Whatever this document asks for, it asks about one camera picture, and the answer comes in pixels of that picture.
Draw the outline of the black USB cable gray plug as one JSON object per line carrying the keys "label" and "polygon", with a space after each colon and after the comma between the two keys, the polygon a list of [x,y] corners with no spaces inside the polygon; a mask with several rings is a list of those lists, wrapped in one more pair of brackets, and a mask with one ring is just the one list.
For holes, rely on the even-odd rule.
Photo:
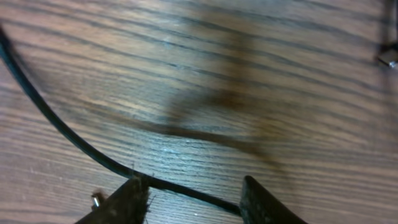
{"label": "black USB cable gray plug", "polygon": [[377,61],[387,68],[397,68],[397,0],[385,0],[381,16],[381,44]]}

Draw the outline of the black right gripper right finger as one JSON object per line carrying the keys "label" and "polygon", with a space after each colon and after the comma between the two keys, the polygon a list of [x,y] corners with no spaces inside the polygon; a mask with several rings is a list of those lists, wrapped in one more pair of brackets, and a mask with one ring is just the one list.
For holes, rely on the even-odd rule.
{"label": "black right gripper right finger", "polygon": [[243,179],[239,209],[244,224],[307,224],[256,179]]}

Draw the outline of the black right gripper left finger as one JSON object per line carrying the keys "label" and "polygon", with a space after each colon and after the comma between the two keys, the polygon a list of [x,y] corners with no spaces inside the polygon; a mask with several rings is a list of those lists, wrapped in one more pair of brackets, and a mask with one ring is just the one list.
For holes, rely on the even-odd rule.
{"label": "black right gripper left finger", "polygon": [[91,200],[91,212],[76,224],[143,224],[149,208],[149,184],[133,177],[109,196],[97,190]]}

